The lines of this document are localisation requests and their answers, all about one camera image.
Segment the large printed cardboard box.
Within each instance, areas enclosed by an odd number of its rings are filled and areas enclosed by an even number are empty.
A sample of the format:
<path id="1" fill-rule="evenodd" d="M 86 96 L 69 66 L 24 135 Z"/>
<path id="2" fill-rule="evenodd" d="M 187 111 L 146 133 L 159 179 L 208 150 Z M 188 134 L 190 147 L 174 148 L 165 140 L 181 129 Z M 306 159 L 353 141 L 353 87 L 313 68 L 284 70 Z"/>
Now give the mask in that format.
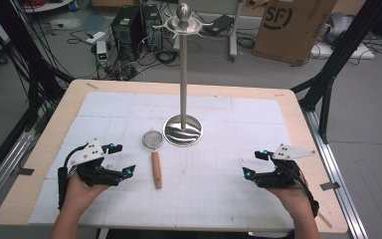
<path id="1" fill-rule="evenodd" d="M 337 0 L 266 0 L 255 56 L 303 65 Z"/>

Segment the person's right hand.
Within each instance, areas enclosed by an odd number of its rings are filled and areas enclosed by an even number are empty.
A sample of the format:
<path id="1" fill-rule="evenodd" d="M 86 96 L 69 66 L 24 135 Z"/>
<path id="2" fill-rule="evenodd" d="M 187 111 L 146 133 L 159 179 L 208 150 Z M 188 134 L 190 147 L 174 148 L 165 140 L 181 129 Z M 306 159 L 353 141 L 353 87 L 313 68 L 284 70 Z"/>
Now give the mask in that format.
<path id="1" fill-rule="evenodd" d="M 296 219 L 312 215 L 308 197 L 301 188 L 269 189 L 269 192 L 279 199 L 291 218 Z"/>

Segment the white metal stand leg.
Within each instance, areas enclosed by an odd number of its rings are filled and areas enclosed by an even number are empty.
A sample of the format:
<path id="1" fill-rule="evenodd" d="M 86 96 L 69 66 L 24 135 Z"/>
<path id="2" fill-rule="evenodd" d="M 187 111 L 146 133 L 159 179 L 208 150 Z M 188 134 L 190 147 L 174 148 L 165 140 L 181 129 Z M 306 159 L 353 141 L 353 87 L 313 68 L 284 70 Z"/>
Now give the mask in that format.
<path id="1" fill-rule="evenodd" d="M 234 20 L 232 29 L 229 34 L 229 58 L 232 62 L 236 60 L 238 55 L 238 44 L 237 44 L 237 30 L 238 24 L 241 16 L 241 10 L 243 6 L 244 0 L 237 0 L 236 11 L 234 14 Z"/>

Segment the black metal frame post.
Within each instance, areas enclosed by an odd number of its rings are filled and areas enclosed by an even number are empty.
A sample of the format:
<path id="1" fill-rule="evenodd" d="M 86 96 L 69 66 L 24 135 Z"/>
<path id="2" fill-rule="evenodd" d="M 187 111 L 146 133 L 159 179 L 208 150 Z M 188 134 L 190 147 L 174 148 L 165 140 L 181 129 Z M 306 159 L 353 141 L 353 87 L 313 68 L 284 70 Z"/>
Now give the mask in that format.
<path id="1" fill-rule="evenodd" d="M 70 84 L 74 78 L 45 60 L 13 0 L 0 0 L 0 25 L 13 47 L 9 47 L 1 37 L 0 45 L 13 62 L 19 77 L 29 85 L 27 119 L 28 125 L 32 126 L 38 120 L 43 102 L 58 102 L 64 95 L 65 90 L 57 79 Z"/>
<path id="2" fill-rule="evenodd" d="M 325 143 L 328 143 L 327 125 L 334 81 L 380 18 L 382 0 L 366 0 L 322 69 L 311 79 L 291 88 L 295 94 L 307 90 L 305 96 L 298 101 L 307 112 L 314 112 L 317 103 L 321 102 L 318 132 Z"/>

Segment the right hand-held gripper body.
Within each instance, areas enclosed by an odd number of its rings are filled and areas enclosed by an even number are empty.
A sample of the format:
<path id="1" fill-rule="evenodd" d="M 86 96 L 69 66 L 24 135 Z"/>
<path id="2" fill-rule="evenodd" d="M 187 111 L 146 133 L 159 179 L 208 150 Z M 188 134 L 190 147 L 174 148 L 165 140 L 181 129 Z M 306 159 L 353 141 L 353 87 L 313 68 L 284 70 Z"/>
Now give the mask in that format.
<path id="1" fill-rule="evenodd" d="M 261 178 L 255 180 L 256 185 L 261 188 L 287 188 L 295 185 L 300 176 L 300 169 L 295 161 L 313 155 L 315 155 L 314 149 L 281 143 L 270 159 L 275 165 L 275 170 L 260 173 Z"/>

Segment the plain brown cardboard box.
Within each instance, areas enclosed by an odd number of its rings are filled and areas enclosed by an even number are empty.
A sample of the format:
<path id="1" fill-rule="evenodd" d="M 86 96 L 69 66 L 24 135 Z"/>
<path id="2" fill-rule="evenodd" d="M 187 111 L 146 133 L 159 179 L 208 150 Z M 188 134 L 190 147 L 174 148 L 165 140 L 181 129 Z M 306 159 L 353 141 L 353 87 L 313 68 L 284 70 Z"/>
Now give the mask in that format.
<path id="1" fill-rule="evenodd" d="M 91 0 L 94 7 L 139 6 L 142 0 Z"/>

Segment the black computer tower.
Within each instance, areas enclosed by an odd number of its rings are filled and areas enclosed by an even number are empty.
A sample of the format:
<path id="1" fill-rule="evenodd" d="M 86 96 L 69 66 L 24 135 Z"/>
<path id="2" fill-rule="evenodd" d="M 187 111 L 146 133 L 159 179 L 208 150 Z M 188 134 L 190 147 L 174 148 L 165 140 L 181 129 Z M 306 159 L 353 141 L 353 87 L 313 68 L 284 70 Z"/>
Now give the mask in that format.
<path id="1" fill-rule="evenodd" d="M 139 58 L 138 44 L 145 37 L 140 7 L 123 5 L 110 27 L 120 56 L 136 61 Z"/>
<path id="2" fill-rule="evenodd" d="M 155 4 L 146 4 L 141 7 L 141 10 L 149 51 L 161 51 L 163 48 L 162 31 L 160 29 L 156 29 L 156 26 L 162 24 L 158 7 Z"/>

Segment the small white device green light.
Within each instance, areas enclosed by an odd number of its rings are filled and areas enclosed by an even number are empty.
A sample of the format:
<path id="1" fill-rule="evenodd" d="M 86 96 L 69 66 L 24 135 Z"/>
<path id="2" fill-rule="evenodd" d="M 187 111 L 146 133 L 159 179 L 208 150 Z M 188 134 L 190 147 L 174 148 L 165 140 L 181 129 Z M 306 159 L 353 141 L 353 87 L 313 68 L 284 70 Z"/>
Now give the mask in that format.
<path id="1" fill-rule="evenodd" d="M 100 66 L 107 65 L 107 46 L 106 41 L 97 41 L 95 44 L 96 61 Z"/>

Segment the white power strip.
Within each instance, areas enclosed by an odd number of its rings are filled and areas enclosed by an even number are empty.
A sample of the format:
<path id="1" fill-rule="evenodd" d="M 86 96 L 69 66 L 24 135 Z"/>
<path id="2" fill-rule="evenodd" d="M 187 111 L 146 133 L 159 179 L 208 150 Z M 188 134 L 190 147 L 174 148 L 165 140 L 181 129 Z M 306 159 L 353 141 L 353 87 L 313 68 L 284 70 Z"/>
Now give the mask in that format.
<path id="1" fill-rule="evenodd" d="M 105 35 L 105 32 L 97 32 L 90 37 L 86 39 L 86 42 L 88 44 L 94 44 L 96 41 L 99 41 L 103 36 Z"/>

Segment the thin wooden stick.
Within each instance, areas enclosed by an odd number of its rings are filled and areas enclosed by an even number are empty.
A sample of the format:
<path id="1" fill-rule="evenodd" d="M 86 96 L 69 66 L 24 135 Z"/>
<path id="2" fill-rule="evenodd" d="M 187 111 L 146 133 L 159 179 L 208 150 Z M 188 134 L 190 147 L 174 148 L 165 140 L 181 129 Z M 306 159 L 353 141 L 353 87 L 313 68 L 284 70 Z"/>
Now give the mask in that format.
<path id="1" fill-rule="evenodd" d="M 322 220 L 322 222 L 328 227 L 328 228 L 332 228 L 332 224 L 320 213 L 320 212 L 317 212 L 317 217 L 319 219 Z"/>

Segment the wooden handled mesh strainer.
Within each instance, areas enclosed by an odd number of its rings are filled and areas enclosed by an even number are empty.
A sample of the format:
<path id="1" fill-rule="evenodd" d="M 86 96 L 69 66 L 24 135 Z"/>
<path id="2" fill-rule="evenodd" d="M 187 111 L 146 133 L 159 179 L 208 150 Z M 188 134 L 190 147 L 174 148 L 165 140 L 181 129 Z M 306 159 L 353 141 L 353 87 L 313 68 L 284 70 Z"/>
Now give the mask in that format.
<path id="1" fill-rule="evenodd" d="M 156 130 L 150 130 L 142 137 L 142 143 L 151 149 L 153 181 L 156 189 L 162 188 L 160 158 L 157 151 L 157 147 L 161 145 L 162 140 L 162 134 Z"/>

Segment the flat black power adapter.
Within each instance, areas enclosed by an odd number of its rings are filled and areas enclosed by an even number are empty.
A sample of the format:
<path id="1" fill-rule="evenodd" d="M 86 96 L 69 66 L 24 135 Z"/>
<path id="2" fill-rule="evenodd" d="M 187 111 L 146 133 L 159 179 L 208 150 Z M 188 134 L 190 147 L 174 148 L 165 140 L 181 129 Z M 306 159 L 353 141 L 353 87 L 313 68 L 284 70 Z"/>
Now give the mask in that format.
<path id="1" fill-rule="evenodd" d="M 209 25 L 205 26 L 204 30 L 212 36 L 217 36 L 225 30 L 228 30 L 232 25 L 232 22 L 233 18 L 224 14 L 213 20 Z"/>

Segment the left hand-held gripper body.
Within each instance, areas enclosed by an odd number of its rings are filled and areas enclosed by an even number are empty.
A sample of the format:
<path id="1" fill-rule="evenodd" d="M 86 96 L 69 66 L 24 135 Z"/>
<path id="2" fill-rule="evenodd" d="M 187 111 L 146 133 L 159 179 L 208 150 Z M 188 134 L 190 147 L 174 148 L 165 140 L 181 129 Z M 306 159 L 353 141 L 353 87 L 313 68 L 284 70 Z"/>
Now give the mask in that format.
<path id="1" fill-rule="evenodd" d="M 106 154 L 102 150 L 102 145 L 95 138 L 94 140 L 74 149 L 69 156 L 75 152 L 80 154 L 74 159 L 69 159 L 69 176 L 75 172 L 79 175 L 81 181 L 88 186 L 97 184 L 117 186 L 120 183 L 120 172 L 104 168 L 101 163 Z"/>

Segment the tall metal hook stand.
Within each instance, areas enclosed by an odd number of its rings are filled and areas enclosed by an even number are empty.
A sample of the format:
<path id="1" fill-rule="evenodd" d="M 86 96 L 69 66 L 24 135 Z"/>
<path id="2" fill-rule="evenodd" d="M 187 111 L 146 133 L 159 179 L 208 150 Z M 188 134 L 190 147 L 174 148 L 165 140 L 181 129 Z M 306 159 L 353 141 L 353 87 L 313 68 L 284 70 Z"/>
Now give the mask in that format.
<path id="1" fill-rule="evenodd" d="M 189 36 L 200 35 L 204 24 L 192 16 L 192 11 L 186 3 L 179 3 L 176 7 L 176 14 L 169 17 L 161 28 L 173 34 L 173 38 L 179 42 L 180 56 L 180 113 L 167 119 L 163 125 L 163 135 L 165 139 L 179 147 L 186 147 L 196 144 L 203 136 L 202 123 L 187 114 L 187 73 L 188 73 L 188 47 Z"/>

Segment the aluminium rail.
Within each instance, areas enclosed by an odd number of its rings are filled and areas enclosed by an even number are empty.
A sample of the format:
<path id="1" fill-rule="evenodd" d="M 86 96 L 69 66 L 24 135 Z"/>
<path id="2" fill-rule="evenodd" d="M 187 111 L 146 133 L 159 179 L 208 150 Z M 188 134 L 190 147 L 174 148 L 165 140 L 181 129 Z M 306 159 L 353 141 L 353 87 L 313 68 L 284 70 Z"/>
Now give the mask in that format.
<path id="1" fill-rule="evenodd" d="M 21 161 L 29 152 L 28 149 L 34 142 L 35 135 L 31 132 L 23 132 L 12 144 L 0 163 L 0 191 L 16 168 L 21 167 Z"/>
<path id="2" fill-rule="evenodd" d="M 334 154 L 328 143 L 325 143 L 318 130 L 319 119 L 313 112 L 302 111 L 308 128 L 310 129 L 312 138 L 319 152 L 325 171 L 331 183 L 334 183 L 332 190 L 336 194 L 339 206 L 343 212 L 346 224 L 350 231 L 352 239 L 369 239 L 361 221 L 361 218 L 352 201 L 350 193 L 347 189 L 344 178 L 340 172 Z"/>

